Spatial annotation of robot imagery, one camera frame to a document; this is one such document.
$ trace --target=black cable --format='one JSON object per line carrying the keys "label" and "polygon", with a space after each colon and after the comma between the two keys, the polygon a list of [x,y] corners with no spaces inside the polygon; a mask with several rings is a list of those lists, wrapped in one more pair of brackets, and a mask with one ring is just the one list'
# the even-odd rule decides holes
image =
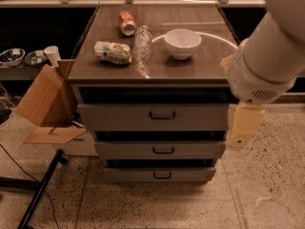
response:
{"label": "black cable", "polygon": [[[22,170],[27,176],[29,176],[30,178],[32,178],[33,180],[39,182],[35,177],[31,176],[28,172],[26,172],[21,166],[20,164],[17,163],[17,161],[9,154],[9,152],[3,147],[3,145],[0,143],[0,147],[4,150],[4,152],[8,155],[8,157],[20,168],[20,170]],[[47,191],[45,191],[46,195],[48,196],[50,203],[51,203],[51,209],[52,209],[52,213],[53,213],[53,218],[55,220],[56,226],[59,229],[59,225],[58,225],[58,221],[56,219],[56,215],[55,215],[55,209],[54,209],[54,204],[52,202],[51,196],[47,193]]]}

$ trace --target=white bowl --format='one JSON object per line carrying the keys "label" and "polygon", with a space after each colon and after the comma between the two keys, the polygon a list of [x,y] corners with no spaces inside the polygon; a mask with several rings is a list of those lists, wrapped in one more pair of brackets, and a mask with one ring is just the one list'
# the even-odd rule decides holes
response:
{"label": "white bowl", "polygon": [[0,53],[0,66],[18,66],[22,63],[26,52],[22,49],[10,49]]}
{"label": "white bowl", "polygon": [[168,31],[165,44],[169,53],[176,59],[186,59],[197,52],[201,43],[201,36],[195,31],[175,29]]}

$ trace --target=drawer handle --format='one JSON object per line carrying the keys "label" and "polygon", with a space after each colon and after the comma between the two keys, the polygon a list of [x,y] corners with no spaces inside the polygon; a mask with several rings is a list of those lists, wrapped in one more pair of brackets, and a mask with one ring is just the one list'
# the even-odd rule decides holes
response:
{"label": "drawer handle", "polygon": [[171,113],[171,115],[160,115],[160,114],[154,114],[153,112],[150,112],[150,118],[151,119],[168,119],[172,120],[175,119],[175,111]]}
{"label": "drawer handle", "polygon": [[170,150],[161,150],[161,149],[158,150],[153,147],[152,151],[157,155],[171,155],[174,152],[174,147],[172,147]]}
{"label": "drawer handle", "polygon": [[168,174],[164,174],[164,175],[153,173],[153,178],[155,178],[155,179],[170,179],[170,178],[172,178],[172,173],[169,172]]}

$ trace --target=red can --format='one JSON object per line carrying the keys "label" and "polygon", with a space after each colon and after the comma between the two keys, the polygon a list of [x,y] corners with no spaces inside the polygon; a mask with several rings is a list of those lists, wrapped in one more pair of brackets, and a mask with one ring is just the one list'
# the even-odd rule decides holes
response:
{"label": "red can", "polygon": [[118,14],[118,24],[123,34],[127,36],[135,34],[136,25],[130,11],[124,10]]}

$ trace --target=metal stand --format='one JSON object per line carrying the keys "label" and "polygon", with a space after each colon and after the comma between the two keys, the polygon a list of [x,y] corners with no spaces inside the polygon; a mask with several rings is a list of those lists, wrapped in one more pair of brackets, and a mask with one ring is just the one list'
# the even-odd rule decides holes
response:
{"label": "metal stand", "polygon": [[64,164],[67,162],[67,160],[64,157],[62,157],[62,155],[63,155],[62,150],[58,150],[56,152],[56,154],[49,166],[48,171],[45,173],[45,175],[41,181],[0,177],[0,187],[35,191],[35,194],[30,202],[30,205],[29,205],[25,215],[22,217],[22,219],[20,221],[18,229],[27,228],[28,223],[31,219],[31,216],[34,213],[35,208],[40,201],[40,198],[44,194],[58,162],[61,164]]}

